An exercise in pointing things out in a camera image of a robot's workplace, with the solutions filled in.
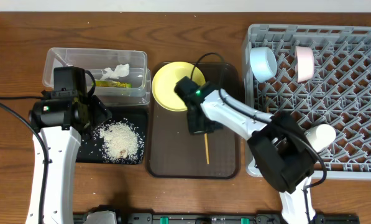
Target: white wall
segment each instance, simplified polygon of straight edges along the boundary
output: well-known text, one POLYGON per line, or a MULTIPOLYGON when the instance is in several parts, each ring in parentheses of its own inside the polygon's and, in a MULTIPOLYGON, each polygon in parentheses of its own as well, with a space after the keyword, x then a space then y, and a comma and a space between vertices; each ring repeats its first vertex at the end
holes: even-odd
POLYGON ((0 11, 371 12, 371 0, 0 0, 0 11))

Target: yellow plate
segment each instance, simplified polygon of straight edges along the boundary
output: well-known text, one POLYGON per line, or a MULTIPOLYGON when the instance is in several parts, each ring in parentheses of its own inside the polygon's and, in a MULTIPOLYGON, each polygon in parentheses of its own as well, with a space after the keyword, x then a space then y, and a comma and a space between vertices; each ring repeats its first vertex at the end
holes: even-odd
MULTIPOLYGON (((158 104, 170 111, 186 111, 184 102, 174 92, 178 81, 191 78, 193 65, 187 62, 172 62, 163 66, 152 80, 152 94, 158 104)), ((192 80, 198 85, 206 83, 202 72, 195 68, 192 80)))

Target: white crumpled tissue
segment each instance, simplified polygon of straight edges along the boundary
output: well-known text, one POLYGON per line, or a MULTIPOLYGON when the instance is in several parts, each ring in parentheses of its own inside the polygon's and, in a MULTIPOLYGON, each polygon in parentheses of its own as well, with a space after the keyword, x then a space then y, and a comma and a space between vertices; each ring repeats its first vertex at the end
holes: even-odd
POLYGON ((107 78, 116 78, 118 79, 119 77, 126 77, 130 73, 130 65, 125 64, 125 65, 118 65, 115 68, 115 71, 112 71, 111 68, 105 68, 105 74, 103 72, 103 76, 101 77, 100 80, 105 80, 107 78))

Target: gray dish rack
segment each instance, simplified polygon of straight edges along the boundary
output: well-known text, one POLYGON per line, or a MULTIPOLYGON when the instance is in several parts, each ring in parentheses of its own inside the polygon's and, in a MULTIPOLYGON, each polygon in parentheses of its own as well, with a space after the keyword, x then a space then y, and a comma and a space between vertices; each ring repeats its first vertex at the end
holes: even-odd
MULTIPOLYGON (((322 153, 328 179, 371 180, 371 27, 253 24, 242 44, 245 100, 275 114, 289 111, 308 129, 327 123, 336 140, 322 153), (294 46, 309 47, 314 77, 297 83, 294 46), (250 69, 254 47, 269 47, 277 58, 275 78, 259 83, 250 69)), ((261 176, 245 151, 246 170, 261 176)), ((321 178, 316 171, 314 178, 321 178)))

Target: brown tabletop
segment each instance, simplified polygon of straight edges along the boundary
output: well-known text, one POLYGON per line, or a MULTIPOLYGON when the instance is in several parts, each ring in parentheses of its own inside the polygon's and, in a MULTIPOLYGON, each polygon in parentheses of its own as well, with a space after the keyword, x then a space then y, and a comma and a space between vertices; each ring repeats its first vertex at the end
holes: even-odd
MULTIPOLYGON (((371 26, 371 14, 0 13, 0 95, 38 95, 51 47, 143 50, 149 68, 219 52, 241 74, 241 44, 253 23, 371 26)), ((27 117, 34 100, 5 103, 27 117)), ((111 204, 127 212, 280 211, 279 194, 246 174, 243 148, 242 167, 231 180, 158 179, 144 165, 77 163, 73 210, 111 204)), ((0 109, 0 223, 25 222, 33 168, 31 132, 0 109)), ((318 212, 356 213, 371 223, 371 182, 327 180, 312 190, 312 199, 318 212)))

